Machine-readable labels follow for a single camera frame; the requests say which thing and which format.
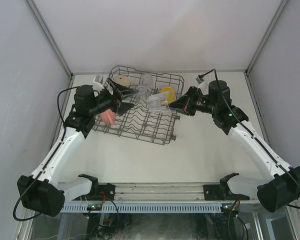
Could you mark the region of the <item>clear glass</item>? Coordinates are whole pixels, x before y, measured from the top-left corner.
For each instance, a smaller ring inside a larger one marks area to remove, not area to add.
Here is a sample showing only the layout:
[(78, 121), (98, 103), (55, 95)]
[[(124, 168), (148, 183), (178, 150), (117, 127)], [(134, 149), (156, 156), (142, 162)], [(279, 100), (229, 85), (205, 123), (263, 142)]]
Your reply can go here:
[(135, 98), (137, 100), (147, 97), (147, 95), (148, 95), (148, 85), (147, 84), (140, 84), (135, 89), (137, 90), (137, 93), (135, 95)]
[(140, 77), (140, 85), (153, 87), (153, 76), (149, 73), (143, 73)]
[(173, 113), (174, 111), (170, 110), (166, 92), (160, 92), (157, 94), (150, 95), (147, 100), (147, 108), (151, 113)]

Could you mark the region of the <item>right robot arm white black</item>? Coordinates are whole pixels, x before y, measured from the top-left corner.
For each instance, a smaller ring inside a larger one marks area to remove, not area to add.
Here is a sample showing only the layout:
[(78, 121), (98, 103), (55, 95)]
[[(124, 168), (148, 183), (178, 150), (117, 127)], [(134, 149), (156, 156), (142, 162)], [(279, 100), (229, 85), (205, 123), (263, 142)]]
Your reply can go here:
[(260, 137), (248, 116), (232, 104), (225, 81), (210, 82), (207, 94), (192, 86), (168, 106), (186, 116), (194, 116), (196, 112), (210, 114), (214, 124), (241, 146), (260, 171), (261, 179), (235, 172), (220, 179), (224, 196), (258, 199), (271, 213), (284, 206), (291, 207), (300, 198), (300, 166), (292, 167)]

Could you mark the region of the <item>beige ceramic mug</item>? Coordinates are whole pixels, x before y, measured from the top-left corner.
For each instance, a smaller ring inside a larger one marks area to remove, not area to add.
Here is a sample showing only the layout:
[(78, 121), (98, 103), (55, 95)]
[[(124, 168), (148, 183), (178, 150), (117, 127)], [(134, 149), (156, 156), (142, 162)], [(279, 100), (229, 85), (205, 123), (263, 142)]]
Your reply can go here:
[(120, 75), (116, 76), (114, 78), (114, 82), (121, 86), (127, 87), (127, 88), (129, 88), (131, 86), (131, 81), (126, 75), (120, 74)]

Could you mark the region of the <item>grey wire dish rack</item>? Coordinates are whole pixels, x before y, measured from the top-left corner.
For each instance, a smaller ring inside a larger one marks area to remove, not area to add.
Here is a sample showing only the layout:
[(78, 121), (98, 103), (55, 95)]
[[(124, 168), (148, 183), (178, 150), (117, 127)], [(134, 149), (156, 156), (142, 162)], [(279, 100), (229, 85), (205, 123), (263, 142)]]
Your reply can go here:
[(174, 127), (180, 115), (172, 112), (150, 112), (147, 98), (160, 93), (164, 87), (173, 88), (176, 97), (180, 97), (184, 89), (184, 78), (177, 74), (141, 71), (122, 65), (113, 67), (108, 78), (114, 80), (118, 76), (128, 77), (130, 87), (133, 89), (138, 89), (144, 78), (152, 79), (152, 82), (148, 84), (145, 93), (139, 93), (124, 100), (125, 103), (133, 104), (134, 107), (122, 116), (117, 115), (113, 125), (104, 123), (97, 116), (93, 130), (159, 145), (167, 145), (176, 140)]

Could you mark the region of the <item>yellow mug black handle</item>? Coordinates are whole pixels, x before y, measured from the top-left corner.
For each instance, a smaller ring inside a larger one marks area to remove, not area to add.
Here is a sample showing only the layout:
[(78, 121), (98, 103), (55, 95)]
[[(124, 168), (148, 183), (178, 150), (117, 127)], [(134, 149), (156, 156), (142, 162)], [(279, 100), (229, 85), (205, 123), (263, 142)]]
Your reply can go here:
[(160, 92), (166, 93), (166, 98), (169, 103), (174, 102), (176, 100), (176, 92), (172, 87), (170, 86), (163, 87)]

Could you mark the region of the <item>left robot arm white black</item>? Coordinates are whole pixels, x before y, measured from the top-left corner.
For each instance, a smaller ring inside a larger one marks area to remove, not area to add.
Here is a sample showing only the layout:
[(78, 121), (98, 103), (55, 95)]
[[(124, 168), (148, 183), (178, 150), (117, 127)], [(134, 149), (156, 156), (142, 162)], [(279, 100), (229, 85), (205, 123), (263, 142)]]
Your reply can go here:
[(16, 204), (28, 210), (50, 217), (57, 216), (64, 204), (81, 196), (99, 196), (96, 177), (80, 174), (76, 179), (60, 183), (67, 162), (75, 150), (86, 140), (95, 125), (95, 117), (107, 110), (123, 115), (134, 107), (124, 100), (136, 95), (137, 89), (120, 85), (110, 78), (108, 85), (96, 90), (84, 84), (73, 88), (74, 104), (67, 118), (63, 118), (63, 130), (41, 164), (30, 174), (17, 181), (20, 194)]

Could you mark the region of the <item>pink ceramic cup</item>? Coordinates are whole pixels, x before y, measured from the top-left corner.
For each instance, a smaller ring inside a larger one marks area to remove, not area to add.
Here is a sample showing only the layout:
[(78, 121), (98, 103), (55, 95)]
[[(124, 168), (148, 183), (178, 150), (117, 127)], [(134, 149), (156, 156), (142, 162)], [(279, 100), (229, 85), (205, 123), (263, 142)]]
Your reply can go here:
[(115, 124), (116, 113), (113, 112), (111, 109), (107, 109), (106, 111), (100, 113), (99, 117), (105, 124)]

